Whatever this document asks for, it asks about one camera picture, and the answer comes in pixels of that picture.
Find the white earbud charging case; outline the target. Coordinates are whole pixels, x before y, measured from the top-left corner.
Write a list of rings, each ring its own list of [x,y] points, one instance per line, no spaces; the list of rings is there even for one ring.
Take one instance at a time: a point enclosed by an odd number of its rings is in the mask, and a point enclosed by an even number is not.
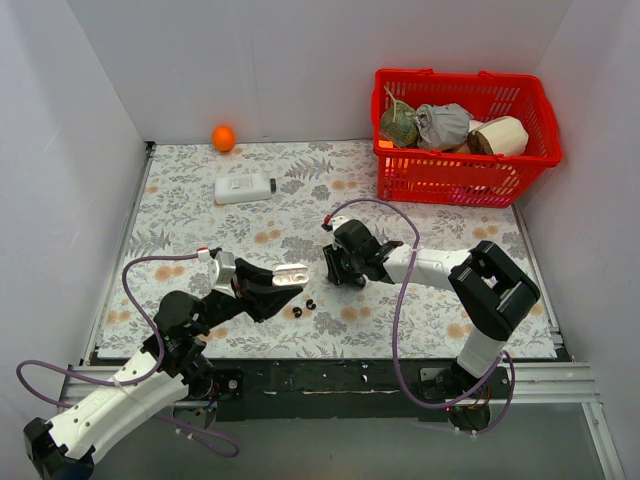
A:
[[[300,264],[278,265],[272,270],[272,284],[277,287],[299,286],[304,288],[309,282],[308,267]]]

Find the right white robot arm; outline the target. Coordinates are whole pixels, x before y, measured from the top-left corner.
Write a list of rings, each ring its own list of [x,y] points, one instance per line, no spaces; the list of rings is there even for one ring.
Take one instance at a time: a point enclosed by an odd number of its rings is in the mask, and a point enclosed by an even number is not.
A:
[[[436,375],[441,392],[464,399],[489,384],[498,359],[516,328],[541,297],[538,286],[495,243],[469,250],[419,249],[401,241],[380,243],[359,220],[328,216],[322,228],[333,234],[323,248],[328,280],[362,288],[367,282],[424,285],[456,293],[473,328],[452,365]]]

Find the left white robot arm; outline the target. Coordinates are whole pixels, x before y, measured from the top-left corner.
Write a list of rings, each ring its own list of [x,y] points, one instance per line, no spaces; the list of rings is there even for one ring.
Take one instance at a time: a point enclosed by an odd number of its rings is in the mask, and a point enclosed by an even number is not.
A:
[[[203,354],[203,336],[240,314],[257,323],[274,317],[309,282],[303,264],[266,270],[208,248],[191,257],[207,266],[209,293],[167,293],[147,320],[151,336],[123,366],[107,380],[66,371],[94,390],[24,427],[26,454],[40,478],[88,479],[115,444],[164,408],[184,398],[216,401],[224,382]]]

